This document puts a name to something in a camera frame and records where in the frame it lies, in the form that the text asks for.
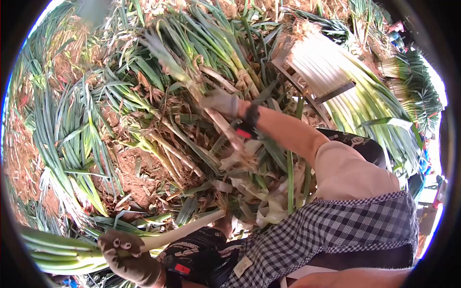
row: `red tag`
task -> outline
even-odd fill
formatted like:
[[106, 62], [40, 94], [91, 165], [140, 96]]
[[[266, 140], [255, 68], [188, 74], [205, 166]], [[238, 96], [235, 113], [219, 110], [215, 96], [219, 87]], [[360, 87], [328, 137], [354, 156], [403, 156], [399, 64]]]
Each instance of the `red tag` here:
[[243, 137], [245, 137], [245, 138], [251, 138], [251, 134], [250, 134], [250, 133], [248, 133], [247, 131], [244, 131], [244, 130], [242, 130], [242, 129], [240, 129], [240, 128], [237, 128], [236, 132], [237, 132], [237, 134], [239, 134], [240, 136], [243, 136]]
[[188, 275], [190, 273], [190, 268], [187, 268], [186, 266], [183, 266], [181, 264], [176, 264], [176, 266], [174, 267], [174, 269], [176, 271], [179, 271], [179, 272], [182, 272], [186, 275]]

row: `gray glove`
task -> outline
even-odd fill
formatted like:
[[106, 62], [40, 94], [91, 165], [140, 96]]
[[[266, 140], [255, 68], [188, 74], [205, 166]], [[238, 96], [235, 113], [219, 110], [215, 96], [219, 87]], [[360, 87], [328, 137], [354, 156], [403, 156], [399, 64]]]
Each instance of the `gray glove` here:
[[238, 116], [238, 96], [231, 95], [223, 89], [215, 89], [205, 93], [200, 101], [200, 107], [212, 108], [224, 116], [235, 119]]
[[[98, 245], [109, 268], [120, 277], [139, 287], [152, 287], [159, 280], [162, 265], [149, 252], [141, 253], [144, 242], [140, 237], [110, 229], [99, 236]], [[119, 257], [116, 248], [127, 250], [131, 256]]]

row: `checkered apron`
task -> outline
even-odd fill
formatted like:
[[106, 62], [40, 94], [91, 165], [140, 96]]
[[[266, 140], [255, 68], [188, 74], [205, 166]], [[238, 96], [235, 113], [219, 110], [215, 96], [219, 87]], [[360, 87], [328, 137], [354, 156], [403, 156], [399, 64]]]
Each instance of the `checkered apron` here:
[[[306, 265], [317, 253], [418, 247], [416, 205], [407, 191], [363, 200], [315, 200], [262, 233], [247, 238], [239, 260], [253, 263], [223, 287], [266, 288]], [[413, 259], [408, 259], [411, 266]]]

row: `pink sleeve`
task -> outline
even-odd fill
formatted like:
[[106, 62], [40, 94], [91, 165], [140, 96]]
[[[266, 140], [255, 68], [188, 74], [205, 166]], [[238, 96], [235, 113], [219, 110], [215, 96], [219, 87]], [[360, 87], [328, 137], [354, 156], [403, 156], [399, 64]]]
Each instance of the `pink sleeve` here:
[[316, 196], [325, 200], [356, 200], [400, 190], [391, 172], [367, 162], [355, 149], [338, 141], [320, 146], [315, 157]]

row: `wristband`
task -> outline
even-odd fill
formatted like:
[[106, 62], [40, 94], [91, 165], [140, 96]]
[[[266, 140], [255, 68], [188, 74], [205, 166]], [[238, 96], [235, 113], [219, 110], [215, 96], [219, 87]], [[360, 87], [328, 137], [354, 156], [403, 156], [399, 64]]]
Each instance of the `wristband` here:
[[245, 138], [257, 139], [258, 135], [254, 131], [258, 123], [260, 114], [258, 112], [258, 105], [251, 103], [250, 107], [245, 111], [242, 123], [237, 126], [236, 132]]

